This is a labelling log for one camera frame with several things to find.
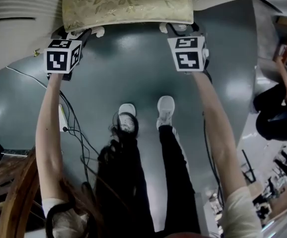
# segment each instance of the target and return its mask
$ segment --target wooden chair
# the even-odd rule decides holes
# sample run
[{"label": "wooden chair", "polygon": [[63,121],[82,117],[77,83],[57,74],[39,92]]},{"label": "wooden chair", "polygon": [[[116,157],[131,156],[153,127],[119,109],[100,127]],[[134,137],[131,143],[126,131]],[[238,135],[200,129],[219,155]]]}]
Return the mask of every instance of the wooden chair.
[{"label": "wooden chair", "polygon": [[40,229],[41,207],[35,149],[27,157],[3,156],[0,161],[0,238],[23,238]]}]

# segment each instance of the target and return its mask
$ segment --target beige fabric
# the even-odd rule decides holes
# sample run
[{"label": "beige fabric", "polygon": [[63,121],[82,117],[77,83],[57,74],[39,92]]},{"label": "beige fabric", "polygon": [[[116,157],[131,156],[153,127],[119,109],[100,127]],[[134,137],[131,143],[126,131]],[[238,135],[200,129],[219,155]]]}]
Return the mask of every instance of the beige fabric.
[{"label": "beige fabric", "polygon": [[263,237],[262,226],[248,187],[242,187],[228,197],[221,225],[225,238]]},{"label": "beige fabric", "polygon": [[193,23],[192,0],[63,0],[67,32],[131,22]]},{"label": "beige fabric", "polygon": [[[64,204],[63,200],[57,198],[47,198],[42,201],[45,217],[50,209],[59,204]],[[86,215],[79,216],[73,209],[54,215],[53,236],[54,238],[80,238],[87,223]]]}]

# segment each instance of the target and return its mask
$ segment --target woman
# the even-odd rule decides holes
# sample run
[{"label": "woman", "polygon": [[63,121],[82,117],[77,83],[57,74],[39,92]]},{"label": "woman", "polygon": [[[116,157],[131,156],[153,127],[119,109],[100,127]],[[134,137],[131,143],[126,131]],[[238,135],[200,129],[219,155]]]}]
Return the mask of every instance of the woman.
[{"label": "woman", "polygon": [[267,140],[287,140],[287,71],[282,58],[277,58],[278,71],[283,83],[258,95],[254,107],[260,114],[256,120],[259,134]]},{"label": "woman", "polygon": [[[227,238],[259,238],[260,221],[236,156],[233,132],[216,92],[203,73],[194,73],[207,123],[207,134],[225,199],[222,226]],[[36,159],[42,204],[47,215],[47,236],[79,237],[170,237],[200,238],[200,226],[184,152],[171,117],[174,101],[158,102],[159,130],[168,190],[165,230],[155,234],[149,212],[144,173],[137,148],[138,123],[135,107],[122,105],[118,140],[111,141],[98,158],[95,194],[88,185],[88,202],[79,216],[74,198],[63,184],[58,104],[62,75],[52,74],[42,103],[37,132]]]}]

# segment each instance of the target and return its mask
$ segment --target black cable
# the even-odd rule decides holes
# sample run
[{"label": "black cable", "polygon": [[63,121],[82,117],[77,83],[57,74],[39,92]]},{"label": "black cable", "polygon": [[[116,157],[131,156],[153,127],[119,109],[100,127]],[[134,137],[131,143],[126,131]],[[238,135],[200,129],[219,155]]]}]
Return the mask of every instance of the black cable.
[{"label": "black cable", "polygon": [[[80,131],[77,130],[77,129],[69,129],[69,131],[80,132]],[[88,139],[85,137],[85,135],[84,135],[83,133],[82,133],[82,136],[83,136],[83,138],[85,139],[85,141],[87,142],[87,144],[89,145],[89,147],[90,147],[91,149],[93,149],[93,151],[99,156],[98,151],[89,143]]]},{"label": "black cable", "polygon": [[254,175],[254,171],[253,171],[253,169],[252,169],[251,163],[249,162],[249,160],[248,160],[248,158],[247,158],[247,155],[246,155],[246,153],[245,153],[245,151],[244,151],[243,149],[242,149],[242,152],[243,152],[243,154],[244,154],[244,157],[245,157],[246,162],[247,162],[247,164],[248,164],[249,170],[250,170],[250,172],[251,172],[251,174],[252,174],[252,177],[253,177],[253,179],[254,179],[253,182],[256,182],[256,177],[255,177],[255,175]]},{"label": "black cable", "polygon": [[210,151],[209,151],[208,140],[207,140],[207,133],[206,133],[206,122],[205,122],[205,119],[204,119],[203,129],[204,129],[204,130],[203,130],[203,131],[204,131],[204,141],[205,141],[205,146],[206,146],[206,149],[207,149],[207,154],[208,154],[210,166],[211,166],[212,172],[213,172],[213,174],[214,174],[214,177],[215,177],[216,182],[217,182],[217,185],[218,185],[217,199],[218,199],[218,202],[220,203],[221,207],[223,208],[223,207],[224,207],[224,200],[223,200],[222,188],[221,188],[221,184],[220,184],[220,181],[219,181],[219,178],[218,178],[216,169],[215,169],[214,160],[212,160],[211,155],[210,155]]},{"label": "black cable", "polygon": [[67,130],[67,131],[69,132],[70,135],[72,135],[73,137],[76,137],[76,138],[78,139],[78,141],[79,141],[79,143],[81,144],[82,147],[85,147],[85,148],[86,148],[86,150],[88,151],[88,159],[89,159],[89,158],[90,158],[90,150],[89,150],[89,148],[87,148],[87,147],[85,146],[85,144],[78,138],[78,136],[76,136],[76,135],[74,135],[73,133],[71,133],[70,130]]},{"label": "black cable", "polygon": [[[80,132],[80,142],[81,142],[81,147],[82,147],[82,157],[83,157],[83,160],[85,163],[85,153],[84,153],[84,143],[83,143],[83,136],[82,136],[82,133],[81,133],[81,129],[80,129],[80,125],[79,125],[79,122],[78,122],[78,119],[75,115],[75,112],[74,112],[74,109],[72,107],[72,105],[70,104],[70,102],[68,101],[68,99],[66,98],[66,96],[63,94],[62,91],[60,91],[60,96],[62,97],[62,99],[64,100],[64,102],[67,104],[67,106],[69,107],[69,109],[71,109],[72,111],[72,114],[74,116],[74,129],[75,129],[75,121],[77,123],[77,126],[78,126],[78,130]],[[86,176],[86,180],[87,182],[89,182],[89,179],[88,179],[88,171],[87,171],[87,167],[84,165],[84,172],[85,172],[85,176]]]}]

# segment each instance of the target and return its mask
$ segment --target seated person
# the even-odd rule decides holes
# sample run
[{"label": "seated person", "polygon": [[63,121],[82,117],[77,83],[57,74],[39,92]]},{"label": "seated person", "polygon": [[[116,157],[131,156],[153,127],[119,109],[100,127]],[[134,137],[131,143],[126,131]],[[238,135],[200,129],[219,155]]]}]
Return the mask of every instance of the seated person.
[{"label": "seated person", "polygon": [[282,58],[277,58],[279,73],[283,79],[273,88],[254,99],[254,107],[260,114],[256,120],[258,133],[267,140],[287,141],[287,71]]}]

